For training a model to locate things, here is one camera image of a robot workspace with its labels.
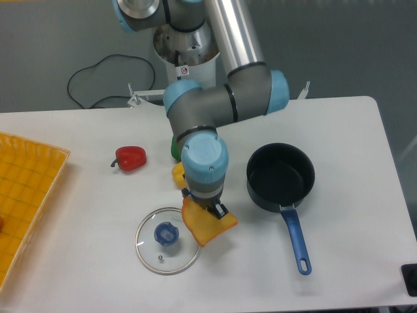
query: yellow plastic basket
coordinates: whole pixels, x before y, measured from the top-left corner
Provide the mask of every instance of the yellow plastic basket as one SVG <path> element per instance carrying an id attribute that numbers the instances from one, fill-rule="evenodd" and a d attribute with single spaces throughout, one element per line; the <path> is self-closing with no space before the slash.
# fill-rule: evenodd
<path id="1" fill-rule="evenodd" d="M 70 151 L 0 132 L 0 290 Z"/>

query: blue handle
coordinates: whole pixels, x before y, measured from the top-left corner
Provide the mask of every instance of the blue handle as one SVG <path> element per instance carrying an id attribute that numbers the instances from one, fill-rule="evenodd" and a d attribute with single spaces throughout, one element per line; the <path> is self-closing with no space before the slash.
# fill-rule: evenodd
<path id="1" fill-rule="evenodd" d="M 295 209 L 284 209 L 281 211 L 281 215 L 288 226 L 298 271 L 303 275 L 309 275 L 311 273 L 311 264 L 297 211 Z"/>

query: white table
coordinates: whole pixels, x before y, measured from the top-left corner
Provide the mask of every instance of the white table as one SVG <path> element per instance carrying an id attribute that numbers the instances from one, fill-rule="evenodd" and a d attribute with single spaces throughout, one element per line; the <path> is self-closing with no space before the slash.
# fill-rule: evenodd
<path id="1" fill-rule="evenodd" d="M 181 205 L 163 108 L 4 113 L 0 131 L 72 152 L 0 308 L 213 313 L 415 303 L 400 267 L 417 261 L 417 242 L 371 98 L 296 100 L 282 112 L 219 128 L 230 153 L 222 201 L 239 225 L 174 276 L 148 271 L 134 248 L 147 214 Z M 258 208 L 246 191 L 246 163 L 270 142 L 301 148 L 315 166 L 315 186 L 297 209 L 310 276 L 298 273 L 282 217 Z M 148 155 L 130 175 L 109 166 L 125 145 Z"/>

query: black saucepan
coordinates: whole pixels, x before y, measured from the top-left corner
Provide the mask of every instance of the black saucepan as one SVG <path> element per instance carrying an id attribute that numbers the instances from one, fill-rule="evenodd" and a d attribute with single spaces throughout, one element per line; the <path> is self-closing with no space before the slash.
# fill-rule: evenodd
<path id="1" fill-rule="evenodd" d="M 296 207 L 314 185 L 315 172 L 308 156 L 286 143 L 271 143 L 254 152 L 246 169 L 248 192 L 261 208 L 281 213 L 288 226 L 298 271 L 311 273 L 306 243 Z"/>

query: black cable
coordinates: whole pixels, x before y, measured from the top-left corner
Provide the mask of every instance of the black cable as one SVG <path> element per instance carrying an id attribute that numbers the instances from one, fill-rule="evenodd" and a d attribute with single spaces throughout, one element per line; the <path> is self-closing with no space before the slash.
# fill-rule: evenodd
<path id="1" fill-rule="evenodd" d="M 74 78 L 74 76 L 76 74 L 78 74 L 78 73 L 80 73 L 80 72 L 82 72 L 84 70 L 89 70 L 90 68 L 97 67 L 98 65 L 100 65 L 100 63 L 104 62 L 105 60 L 109 59 L 110 57 L 127 57 L 127 58 L 137 59 L 137 60 L 141 60 L 141 61 L 146 62 L 151 67 L 151 70 L 152 70 L 152 73 L 153 73 L 153 79 L 152 79 L 151 86 L 147 90 L 151 90 L 154 87 L 155 79 L 156 79 L 156 74 L 155 74 L 155 68 L 153 67 L 153 65 L 151 64 L 151 62 L 149 62 L 148 60 L 146 60 L 146 59 L 144 59 L 142 57 L 136 57 L 134 55 L 111 54 L 111 55 L 108 55 L 107 57 L 101 59 L 96 64 L 91 65 L 90 67 L 82 68 L 81 70 L 78 70 L 77 72 L 73 73 L 73 75 L 71 76 L 71 78 L 68 80 L 68 83 L 66 85 L 66 92 L 68 93 L 68 96 L 71 98 L 71 100 L 74 101 L 76 104 L 78 104 L 78 106 L 80 106 L 81 109 L 87 109 L 87 108 L 85 106 L 83 106 L 81 103 L 79 103 L 76 99 L 74 99 L 74 97 L 70 93 L 70 83 L 71 83 L 72 78 Z M 105 100 L 111 99 L 111 98 L 130 98 L 130 97 L 129 96 L 108 96 L 106 98 L 100 99 L 99 101 L 95 102 L 88 109 L 103 108 L 103 107 L 98 107 L 97 104 L 99 104 L 101 101 L 105 101 Z"/>
<path id="2" fill-rule="evenodd" d="M 180 66 L 180 52 L 178 50 L 175 50 L 175 58 L 174 58 L 174 66 L 175 69 Z"/>

